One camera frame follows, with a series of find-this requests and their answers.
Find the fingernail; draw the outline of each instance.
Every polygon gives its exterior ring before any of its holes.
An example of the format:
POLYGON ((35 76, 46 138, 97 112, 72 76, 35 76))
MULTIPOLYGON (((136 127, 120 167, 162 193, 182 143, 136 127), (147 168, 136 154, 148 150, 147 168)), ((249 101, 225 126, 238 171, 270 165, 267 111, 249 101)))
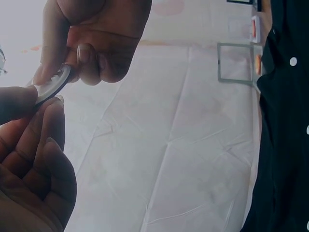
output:
POLYGON ((62 103, 64 103, 64 99, 63 99, 63 97, 61 95, 56 95, 56 98, 59 98, 60 101, 62 101, 62 103))
POLYGON ((27 86, 26 88, 27 88, 27 89, 31 89, 32 92, 35 91, 36 94, 38 94, 38 90, 37 90, 37 88, 36 88, 34 85, 27 86))
POLYGON ((90 49, 86 44, 81 44, 78 46, 78 57, 81 63, 88 63, 90 59, 90 49))
POLYGON ((59 99, 59 101, 55 101, 54 102, 54 104, 58 104, 58 105, 60 105, 61 106, 61 108, 63 108, 64 109, 64 104, 63 104, 63 101, 59 98, 59 97, 57 97, 58 99, 59 99))
POLYGON ((57 145, 57 147, 59 148, 59 150, 61 150, 61 148, 60 148, 60 146, 59 146, 59 144, 53 139, 53 138, 51 138, 51 137, 48 137, 47 139, 46 139, 46 143, 50 143, 50 142, 52 142, 52 143, 54 143, 54 144, 56 144, 57 145))
POLYGON ((49 143, 49 142, 55 143, 56 141, 55 141, 53 138, 48 137, 48 138, 46 139, 46 143, 49 143))
POLYGON ((103 54, 98 54, 98 64, 102 70, 105 69, 106 66, 106 58, 103 54))

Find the metal frame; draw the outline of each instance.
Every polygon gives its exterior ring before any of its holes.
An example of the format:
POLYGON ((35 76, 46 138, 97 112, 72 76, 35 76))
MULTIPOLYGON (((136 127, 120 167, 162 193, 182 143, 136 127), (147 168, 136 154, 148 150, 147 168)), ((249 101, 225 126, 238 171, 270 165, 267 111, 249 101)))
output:
POLYGON ((236 43, 218 43, 217 44, 217 52, 218 52, 218 81, 222 83, 236 83, 236 84, 242 84, 242 85, 248 85, 255 87, 258 91, 257 87, 257 80, 264 74, 264 66, 261 64, 261 75, 258 76, 255 73, 255 56, 256 55, 262 55, 263 54, 263 47, 261 45, 254 45, 254 44, 236 44, 236 43), (245 80, 236 80, 236 79, 225 79, 221 77, 221 47, 223 46, 230 46, 230 47, 242 47, 242 48, 248 48, 250 50, 251 58, 252 58, 252 75, 250 81, 245 80))
POLYGON ((247 4, 247 5, 252 5, 253 0, 249 0, 249 2, 244 2, 244 1, 240 1, 240 0, 226 0, 227 2, 231 2, 231 3, 239 3, 239 4, 247 4))
POLYGON ((252 5, 257 12, 262 11, 262 0, 253 0, 252 5))

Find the finger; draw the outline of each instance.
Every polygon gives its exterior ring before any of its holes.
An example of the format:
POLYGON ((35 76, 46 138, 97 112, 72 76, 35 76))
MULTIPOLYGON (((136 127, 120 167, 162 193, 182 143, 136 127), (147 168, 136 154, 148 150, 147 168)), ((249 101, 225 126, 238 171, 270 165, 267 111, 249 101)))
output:
POLYGON ((5 155, 5 153, 0 154, 2 165, 19 178, 23 178, 32 168, 37 147, 40 142, 45 110, 56 101, 60 100, 58 98, 52 98, 45 102, 33 116, 28 126, 25 127, 19 138, 12 137, 11 140, 8 138, 3 139, 6 141, 6 144, 15 144, 15 146, 13 151, 7 155, 5 155))
POLYGON ((78 47, 79 77, 87 85, 95 86, 101 79, 96 59, 96 51, 88 43, 78 47))
POLYGON ((128 56, 119 57, 117 55, 109 56, 108 54, 98 53, 100 79, 108 83, 121 81, 130 68, 133 54, 130 53, 128 56))
POLYGON ((34 83, 42 85, 60 68, 65 59, 70 23, 63 15, 56 0, 48 0, 43 12, 43 47, 40 71, 34 83))
POLYGON ((25 117, 35 105, 38 92, 35 87, 0 88, 0 125, 25 117))
POLYGON ((61 101, 56 101, 46 109, 33 166, 23 178, 23 182, 30 191, 41 199, 44 199, 50 190, 50 173, 43 158, 43 149, 48 137, 54 138, 63 149, 65 141, 64 121, 64 109, 61 101))
POLYGON ((51 173, 51 190, 44 202, 65 228, 76 202, 75 172, 59 145, 53 139, 47 141, 43 153, 45 163, 51 173))

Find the orange object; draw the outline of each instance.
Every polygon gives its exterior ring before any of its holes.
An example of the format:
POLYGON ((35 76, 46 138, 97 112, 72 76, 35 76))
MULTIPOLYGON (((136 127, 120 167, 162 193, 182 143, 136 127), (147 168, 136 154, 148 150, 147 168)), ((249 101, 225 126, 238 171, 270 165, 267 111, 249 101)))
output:
POLYGON ((256 25, 255 25, 255 20, 252 20, 252 36, 255 38, 256 37, 256 25))
POLYGON ((255 73, 256 75, 261 75, 261 55, 255 56, 255 73))

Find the white sheet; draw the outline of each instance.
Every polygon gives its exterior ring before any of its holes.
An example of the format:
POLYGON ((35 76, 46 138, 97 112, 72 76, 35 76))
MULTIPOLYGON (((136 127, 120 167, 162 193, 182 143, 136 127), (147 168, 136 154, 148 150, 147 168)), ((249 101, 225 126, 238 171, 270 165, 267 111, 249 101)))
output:
MULTIPOLYGON (((140 46, 124 81, 75 83, 61 92, 65 153, 78 180, 67 232, 236 232, 246 217, 259 147, 257 99, 249 87, 217 82, 214 42, 231 42, 228 18, 251 9, 225 0, 184 0, 182 9, 181 0, 167 1, 154 0, 143 39, 186 46, 140 46)), ((22 4, 8 2, 5 12, 22 4)), ((39 52, 18 52, 41 43, 35 19, 43 5, 29 0, 37 15, 21 7, 24 20, 1 31, 9 71, 1 86, 23 86, 39 64, 39 52)), ((231 77, 248 75, 245 60, 225 57, 231 77)))
MULTIPOLYGON (((238 75, 243 67, 231 68, 238 75)), ((98 94, 108 107, 93 139, 89 131, 72 141, 90 147, 77 168, 78 201, 67 231, 241 228, 258 151, 256 99, 249 87, 218 83, 216 71, 215 49, 137 50, 128 76, 108 94, 113 98, 98 94)), ((66 105, 80 90, 64 91, 66 105)), ((83 100, 81 110, 92 102, 83 100)))

